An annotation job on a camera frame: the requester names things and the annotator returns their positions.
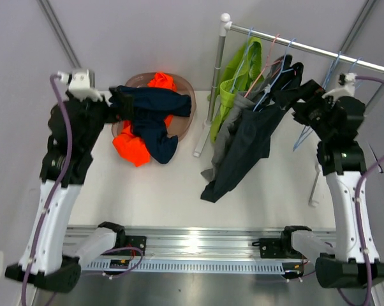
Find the blue hanger of orange shorts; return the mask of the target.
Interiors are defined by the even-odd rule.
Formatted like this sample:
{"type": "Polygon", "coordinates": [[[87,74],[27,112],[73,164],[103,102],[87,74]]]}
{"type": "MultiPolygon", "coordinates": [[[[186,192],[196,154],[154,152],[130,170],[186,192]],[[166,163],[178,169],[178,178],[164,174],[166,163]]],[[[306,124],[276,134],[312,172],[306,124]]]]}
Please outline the blue hanger of orange shorts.
{"type": "MultiPolygon", "coordinates": [[[[359,57],[349,68],[348,70],[348,73],[354,73],[354,70],[355,70],[355,66],[357,65],[357,63],[359,61],[361,61],[363,59],[363,57],[359,57]]],[[[355,88],[358,89],[360,86],[362,85],[362,81],[357,81],[356,82],[356,85],[355,85],[355,88]]]]}

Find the orange shorts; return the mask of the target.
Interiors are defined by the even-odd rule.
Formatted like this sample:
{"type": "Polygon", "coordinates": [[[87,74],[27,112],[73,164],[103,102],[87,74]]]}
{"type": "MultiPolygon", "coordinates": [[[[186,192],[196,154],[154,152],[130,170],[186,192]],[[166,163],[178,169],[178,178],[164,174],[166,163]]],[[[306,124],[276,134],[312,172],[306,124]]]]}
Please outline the orange shorts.
{"type": "MultiPolygon", "coordinates": [[[[148,87],[170,89],[176,91],[177,87],[174,78],[164,72],[157,72],[147,83],[148,87]]],[[[134,164],[135,167],[142,166],[151,161],[151,155],[141,137],[132,133],[132,123],[129,120],[122,122],[118,129],[117,136],[112,140],[117,153],[125,160],[134,164]]]]}

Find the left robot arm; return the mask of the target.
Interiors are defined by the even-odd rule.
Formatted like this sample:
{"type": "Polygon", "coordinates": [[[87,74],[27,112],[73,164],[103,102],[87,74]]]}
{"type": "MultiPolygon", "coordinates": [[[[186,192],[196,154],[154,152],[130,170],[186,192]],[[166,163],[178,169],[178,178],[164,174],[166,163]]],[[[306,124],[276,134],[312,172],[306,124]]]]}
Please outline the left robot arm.
{"type": "Polygon", "coordinates": [[[83,268],[101,255],[145,254],[124,226],[104,221],[77,245],[65,249],[72,208],[93,162],[92,149],[106,124],[133,116],[133,97],[111,89],[112,97],[78,99],[72,93],[50,111],[47,153],[40,171],[40,202],[26,251],[6,267],[5,277],[54,293],[69,293],[83,268]]]}

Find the navy blue shorts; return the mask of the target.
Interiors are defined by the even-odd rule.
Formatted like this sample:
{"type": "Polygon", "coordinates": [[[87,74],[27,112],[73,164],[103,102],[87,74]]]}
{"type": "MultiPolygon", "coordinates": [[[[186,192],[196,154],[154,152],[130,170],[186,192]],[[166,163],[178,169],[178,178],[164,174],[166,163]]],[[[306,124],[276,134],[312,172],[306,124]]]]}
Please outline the navy blue shorts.
{"type": "Polygon", "coordinates": [[[191,98],[170,89],[156,87],[118,86],[125,94],[134,98],[132,133],[141,137],[151,155],[161,164],[167,164],[174,156],[179,142],[178,136],[168,137],[167,126],[172,117],[189,117],[191,98]]]}

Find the blue hanger of navy shorts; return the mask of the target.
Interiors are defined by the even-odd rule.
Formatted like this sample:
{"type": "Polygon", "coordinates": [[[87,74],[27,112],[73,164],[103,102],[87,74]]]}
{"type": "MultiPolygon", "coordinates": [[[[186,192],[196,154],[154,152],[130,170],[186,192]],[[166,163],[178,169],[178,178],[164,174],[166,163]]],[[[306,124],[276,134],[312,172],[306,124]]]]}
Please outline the blue hanger of navy shorts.
{"type": "MultiPolygon", "coordinates": [[[[336,66],[339,63],[339,56],[341,55],[341,51],[339,51],[338,56],[336,57],[335,60],[331,62],[331,65],[327,71],[327,74],[325,75],[325,78],[321,84],[321,86],[326,89],[328,84],[330,83],[331,76],[336,68],[336,66]]],[[[301,144],[307,139],[312,134],[313,130],[311,129],[310,126],[304,126],[303,130],[299,134],[299,137],[297,138],[297,141],[293,145],[293,151],[295,152],[301,144]]]]}

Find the dark grey shorts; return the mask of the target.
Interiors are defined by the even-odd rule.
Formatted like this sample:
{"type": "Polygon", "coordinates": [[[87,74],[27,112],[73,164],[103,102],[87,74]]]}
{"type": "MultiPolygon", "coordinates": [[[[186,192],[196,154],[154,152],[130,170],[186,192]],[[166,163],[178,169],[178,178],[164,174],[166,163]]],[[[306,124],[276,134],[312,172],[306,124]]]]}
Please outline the dark grey shorts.
{"type": "Polygon", "coordinates": [[[241,121],[214,181],[209,182],[200,199],[217,202],[232,191],[250,169],[270,154],[271,136],[286,111],[274,101],[273,93],[294,89],[301,84],[304,65],[292,63],[290,54],[276,59],[264,80],[248,94],[254,106],[242,111],[241,121]]]}

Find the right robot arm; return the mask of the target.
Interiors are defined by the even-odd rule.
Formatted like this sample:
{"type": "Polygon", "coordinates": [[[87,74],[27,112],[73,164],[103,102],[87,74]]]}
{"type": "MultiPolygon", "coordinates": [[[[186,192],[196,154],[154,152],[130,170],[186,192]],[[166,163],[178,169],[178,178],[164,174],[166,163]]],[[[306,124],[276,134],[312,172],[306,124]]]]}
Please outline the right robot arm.
{"type": "Polygon", "coordinates": [[[368,288],[384,281],[384,262],[371,234],[366,207],[365,156],[356,141],[366,106],[355,94],[354,74],[326,91],[314,80],[296,89],[277,91],[273,100],[293,118],[309,126],[320,139],[317,160],[332,197],[336,223],[334,247],[307,226],[286,226],[279,250],[286,257],[300,254],[312,262],[323,288],[368,288]]]}

